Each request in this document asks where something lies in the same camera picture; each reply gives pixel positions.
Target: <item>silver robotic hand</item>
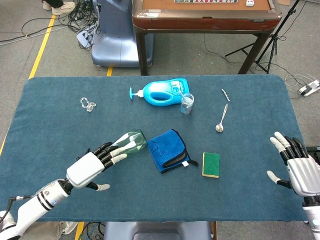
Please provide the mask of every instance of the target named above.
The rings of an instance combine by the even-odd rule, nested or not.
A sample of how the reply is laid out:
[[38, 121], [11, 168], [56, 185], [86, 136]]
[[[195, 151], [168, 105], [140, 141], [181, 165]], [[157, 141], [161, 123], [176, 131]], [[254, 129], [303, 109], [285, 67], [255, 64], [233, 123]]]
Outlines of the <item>silver robotic hand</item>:
[[308, 155], [306, 147], [295, 137], [275, 132], [270, 141], [279, 151], [287, 168], [290, 181], [267, 171], [270, 179], [281, 186], [293, 189], [304, 198], [302, 204], [316, 240], [320, 240], [320, 166]]

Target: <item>table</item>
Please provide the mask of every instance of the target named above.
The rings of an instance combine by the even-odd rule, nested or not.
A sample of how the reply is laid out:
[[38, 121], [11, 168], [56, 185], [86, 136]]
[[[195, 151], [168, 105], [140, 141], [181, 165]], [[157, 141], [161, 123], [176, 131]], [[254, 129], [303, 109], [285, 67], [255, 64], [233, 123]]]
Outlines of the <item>table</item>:
[[[284, 81], [275, 75], [180, 76], [194, 95], [189, 115], [179, 105], [155, 107], [133, 91], [177, 76], [36, 77], [22, 92], [0, 157], [0, 209], [8, 197], [29, 195], [65, 178], [88, 148], [141, 129], [147, 140], [169, 129], [183, 138], [199, 167], [159, 173], [147, 148], [120, 161], [94, 181], [95, 192], [73, 189], [42, 221], [301, 221], [303, 199], [274, 184], [273, 170], [288, 174], [269, 137], [280, 131], [301, 139]], [[227, 102], [224, 132], [215, 131]], [[80, 99], [95, 102], [92, 112]], [[203, 152], [220, 154], [220, 178], [202, 176]], [[16, 217], [21, 202], [15, 202]]]
[[133, 0], [132, 22], [141, 75], [147, 75], [145, 35], [148, 33], [253, 34], [257, 39], [238, 74], [246, 74], [282, 18], [277, 0], [238, 3], [174, 3]]

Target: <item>yellow sponge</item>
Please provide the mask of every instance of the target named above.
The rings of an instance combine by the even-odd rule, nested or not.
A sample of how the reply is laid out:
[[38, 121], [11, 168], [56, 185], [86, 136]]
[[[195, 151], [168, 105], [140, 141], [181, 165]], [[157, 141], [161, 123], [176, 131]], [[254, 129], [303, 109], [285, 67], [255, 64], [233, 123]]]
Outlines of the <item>yellow sponge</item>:
[[216, 153], [204, 152], [202, 155], [202, 176], [209, 178], [219, 178], [220, 155]]

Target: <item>small glass cup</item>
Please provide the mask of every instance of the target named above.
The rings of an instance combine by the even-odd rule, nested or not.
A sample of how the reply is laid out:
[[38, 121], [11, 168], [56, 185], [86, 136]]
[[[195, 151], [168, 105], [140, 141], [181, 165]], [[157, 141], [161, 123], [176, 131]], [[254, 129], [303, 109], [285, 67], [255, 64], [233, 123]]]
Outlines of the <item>small glass cup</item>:
[[189, 114], [191, 112], [192, 105], [194, 104], [195, 98], [191, 93], [185, 93], [182, 95], [180, 112], [182, 114]]

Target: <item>metal spoon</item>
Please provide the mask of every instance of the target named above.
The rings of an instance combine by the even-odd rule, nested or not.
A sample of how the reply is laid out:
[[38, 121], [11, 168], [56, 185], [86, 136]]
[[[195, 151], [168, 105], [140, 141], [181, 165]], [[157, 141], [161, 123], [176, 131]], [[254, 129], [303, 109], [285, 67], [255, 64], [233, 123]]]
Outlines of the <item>metal spoon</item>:
[[221, 122], [215, 126], [215, 130], [216, 130], [217, 132], [219, 132], [219, 133], [221, 133], [221, 132], [224, 131], [224, 126], [222, 126], [222, 121], [223, 121], [224, 118], [225, 118], [227, 109], [228, 109], [228, 104], [226, 104], [225, 107], [224, 107], [224, 111], [223, 111], [223, 115], [222, 115]]

